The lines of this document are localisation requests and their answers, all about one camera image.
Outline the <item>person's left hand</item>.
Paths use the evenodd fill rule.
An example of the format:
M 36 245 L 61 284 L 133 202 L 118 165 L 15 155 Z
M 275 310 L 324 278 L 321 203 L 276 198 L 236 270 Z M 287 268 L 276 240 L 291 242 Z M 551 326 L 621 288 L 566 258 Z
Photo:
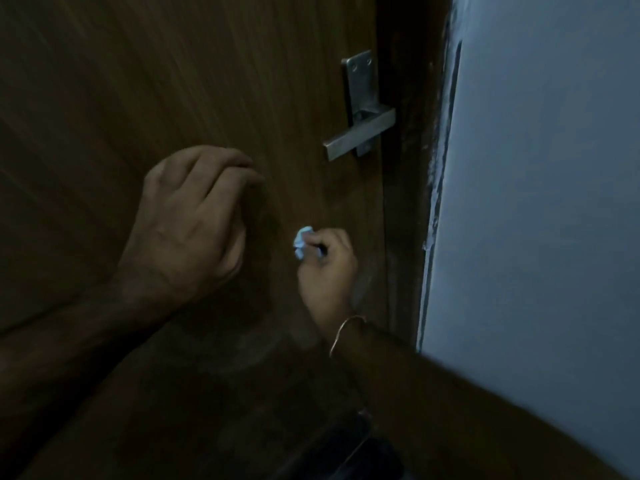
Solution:
M 246 227 L 240 201 L 230 215 L 185 215 L 148 203 L 148 174 L 115 281 L 124 299 L 176 309 L 219 288 L 240 270 Z

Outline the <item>person's right hand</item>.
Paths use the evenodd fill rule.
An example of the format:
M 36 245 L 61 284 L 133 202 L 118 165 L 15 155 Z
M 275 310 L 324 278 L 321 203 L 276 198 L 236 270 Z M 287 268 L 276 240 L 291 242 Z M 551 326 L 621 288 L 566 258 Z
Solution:
M 298 268 L 298 286 L 308 312 L 327 341 L 333 341 L 341 325 L 354 312 L 351 293 L 356 265 L 303 265 Z

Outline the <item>white tissue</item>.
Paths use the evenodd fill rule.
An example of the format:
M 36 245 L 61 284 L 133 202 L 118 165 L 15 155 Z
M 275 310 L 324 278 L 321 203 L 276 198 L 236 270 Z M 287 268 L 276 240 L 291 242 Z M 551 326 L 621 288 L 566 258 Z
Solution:
M 314 229 L 311 226 L 305 226 L 297 231 L 297 234 L 293 240 L 292 247 L 294 249 L 294 256 L 297 260 L 302 261 L 305 257 L 306 241 L 304 236 L 308 233 L 314 233 Z

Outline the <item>person's right forearm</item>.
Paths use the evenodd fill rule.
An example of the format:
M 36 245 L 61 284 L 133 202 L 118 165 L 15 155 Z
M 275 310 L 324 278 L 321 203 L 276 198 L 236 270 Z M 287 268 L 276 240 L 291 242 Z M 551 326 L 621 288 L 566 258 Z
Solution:
M 627 480 L 523 408 L 350 317 L 331 355 L 373 423 L 425 480 Z

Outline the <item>person's left forearm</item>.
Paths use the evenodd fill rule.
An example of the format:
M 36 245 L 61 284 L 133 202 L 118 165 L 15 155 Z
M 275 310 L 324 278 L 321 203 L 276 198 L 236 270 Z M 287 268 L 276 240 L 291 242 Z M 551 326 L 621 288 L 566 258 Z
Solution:
M 178 307 L 163 285 L 116 279 L 0 333 L 0 480 L 20 475 Z

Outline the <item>brown wooden door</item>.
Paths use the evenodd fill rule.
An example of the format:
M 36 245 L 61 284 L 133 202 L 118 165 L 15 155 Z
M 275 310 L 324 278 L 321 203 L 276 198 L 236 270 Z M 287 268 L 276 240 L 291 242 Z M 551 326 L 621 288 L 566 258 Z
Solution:
M 342 227 L 356 306 L 387 324 L 380 145 L 350 126 L 341 62 L 376 0 L 0 0 L 0 331 L 107 278 L 144 176 L 197 144 L 241 150 L 243 268 L 108 375 L 19 480 L 286 477 L 360 406 L 303 306 L 292 242 Z

